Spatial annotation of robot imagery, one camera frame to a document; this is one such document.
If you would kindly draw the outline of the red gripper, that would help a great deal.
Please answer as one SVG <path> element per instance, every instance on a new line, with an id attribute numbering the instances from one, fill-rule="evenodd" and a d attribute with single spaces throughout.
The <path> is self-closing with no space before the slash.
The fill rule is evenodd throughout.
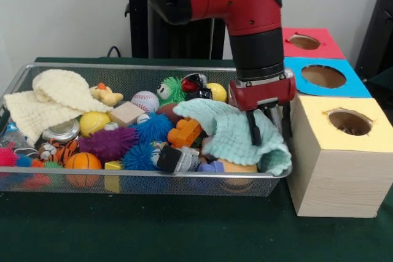
<path id="1" fill-rule="evenodd" d="M 229 84 L 230 96 L 235 106 L 242 111 L 246 111 L 246 118 L 249 125 L 251 142 L 254 146 L 261 146 L 262 140 L 260 129 L 256 124 L 255 112 L 261 107 L 274 107 L 279 105 L 282 108 L 281 129 L 285 141 L 290 141 L 292 137 L 292 127 L 290 120 L 290 102 L 296 92 L 296 81 L 292 70 L 284 72 L 270 79 L 258 81 L 232 80 Z"/>

